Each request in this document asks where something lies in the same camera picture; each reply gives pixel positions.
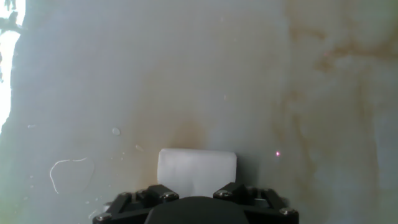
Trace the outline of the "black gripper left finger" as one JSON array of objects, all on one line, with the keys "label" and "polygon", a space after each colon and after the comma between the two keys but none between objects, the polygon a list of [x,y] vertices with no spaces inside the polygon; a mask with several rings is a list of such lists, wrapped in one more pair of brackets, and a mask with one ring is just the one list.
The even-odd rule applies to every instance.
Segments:
[{"label": "black gripper left finger", "polygon": [[178,200],[179,194],[164,185],[151,185],[137,192],[120,193],[92,224],[144,224],[149,212],[158,205]]}]

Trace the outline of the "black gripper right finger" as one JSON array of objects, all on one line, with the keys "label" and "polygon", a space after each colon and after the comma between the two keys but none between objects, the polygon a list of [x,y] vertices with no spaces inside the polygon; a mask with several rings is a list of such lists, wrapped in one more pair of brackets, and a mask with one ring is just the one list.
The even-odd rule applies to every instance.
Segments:
[{"label": "black gripper right finger", "polygon": [[299,212],[274,189],[230,182],[214,192],[213,198],[238,205],[250,224],[299,224]]}]

